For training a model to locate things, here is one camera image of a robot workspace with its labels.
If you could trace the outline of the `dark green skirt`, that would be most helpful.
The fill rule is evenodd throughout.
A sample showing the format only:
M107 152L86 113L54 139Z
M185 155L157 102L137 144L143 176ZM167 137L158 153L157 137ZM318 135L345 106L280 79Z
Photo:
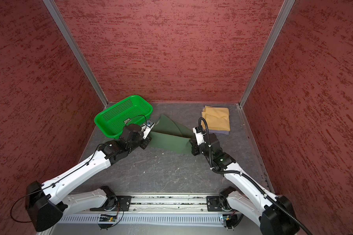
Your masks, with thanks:
M160 116L149 136L152 139L148 147L168 150L178 154L192 154L190 140L195 138L192 129L174 122L164 114Z

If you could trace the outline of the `lavender skirt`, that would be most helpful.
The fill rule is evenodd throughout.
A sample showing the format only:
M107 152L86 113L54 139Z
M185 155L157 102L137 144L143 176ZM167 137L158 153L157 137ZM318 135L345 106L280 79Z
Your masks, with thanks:
M210 133L228 135L230 131L209 129Z

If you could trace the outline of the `green plastic basket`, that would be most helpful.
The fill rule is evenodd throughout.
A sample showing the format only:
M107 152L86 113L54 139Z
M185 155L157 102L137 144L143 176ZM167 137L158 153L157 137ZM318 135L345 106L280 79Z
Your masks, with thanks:
M129 96L100 112L94 118L102 133L111 139L118 139L126 125L142 125L153 112L153 107L139 95Z

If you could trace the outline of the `yellow skirt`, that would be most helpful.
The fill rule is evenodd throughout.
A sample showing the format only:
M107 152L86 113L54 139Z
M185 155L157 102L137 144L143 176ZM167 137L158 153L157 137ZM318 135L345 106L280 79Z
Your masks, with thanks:
M202 110L202 117L206 120L210 130L230 131L228 108L205 106Z

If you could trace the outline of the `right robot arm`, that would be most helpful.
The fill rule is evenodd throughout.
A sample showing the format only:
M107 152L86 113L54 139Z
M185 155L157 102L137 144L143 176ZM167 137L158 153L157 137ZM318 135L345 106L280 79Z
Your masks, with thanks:
M223 209L240 212L264 235L295 235L300 231L302 226L296 221L290 200L268 191L249 176L233 157L222 150L215 134L207 138L198 133L190 143L194 156L204 155L214 173L235 185L220 193Z

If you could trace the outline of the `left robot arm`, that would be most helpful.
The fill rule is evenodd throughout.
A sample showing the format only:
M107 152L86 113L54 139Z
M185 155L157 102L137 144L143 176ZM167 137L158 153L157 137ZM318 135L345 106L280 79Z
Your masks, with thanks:
M154 125L150 120L143 126L126 125L119 139L98 145L81 163L42 184L35 181L28 185L25 209L36 232L46 231L63 217L84 210L119 211L117 196L108 186L80 194L72 194L72 191L137 148L145 149L151 141L149 133Z

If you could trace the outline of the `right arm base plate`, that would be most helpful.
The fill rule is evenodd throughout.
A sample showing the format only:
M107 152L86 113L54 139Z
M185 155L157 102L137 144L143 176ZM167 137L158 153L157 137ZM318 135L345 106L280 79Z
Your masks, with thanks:
M209 212L223 211L219 196L207 196L206 200L207 200L207 210Z

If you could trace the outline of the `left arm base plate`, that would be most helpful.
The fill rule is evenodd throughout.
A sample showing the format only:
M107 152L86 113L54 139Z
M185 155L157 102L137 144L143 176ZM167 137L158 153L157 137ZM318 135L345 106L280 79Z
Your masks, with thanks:
M128 211L131 203L131 196L110 196L102 206L97 208L91 208L90 211L94 212L118 212L118 211Z

